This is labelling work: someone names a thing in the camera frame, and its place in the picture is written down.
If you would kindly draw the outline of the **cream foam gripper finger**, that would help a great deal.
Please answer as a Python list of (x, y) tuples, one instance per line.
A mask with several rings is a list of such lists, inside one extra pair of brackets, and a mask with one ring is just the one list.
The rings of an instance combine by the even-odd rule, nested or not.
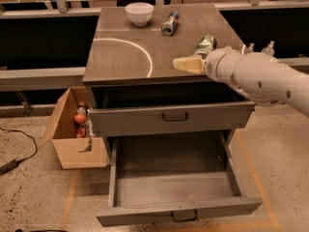
[(195, 74), (202, 74), (205, 71), (205, 62), (201, 55), (181, 57), (173, 60), (175, 69)]

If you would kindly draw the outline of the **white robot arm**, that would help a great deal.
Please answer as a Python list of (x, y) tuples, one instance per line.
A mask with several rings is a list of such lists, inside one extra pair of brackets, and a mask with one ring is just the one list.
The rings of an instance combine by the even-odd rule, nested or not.
[(173, 60), (175, 69), (205, 74), (261, 106), (285, 103), (309, 116), (309, 75), (261, 52), (241, 54), (226, 46)]

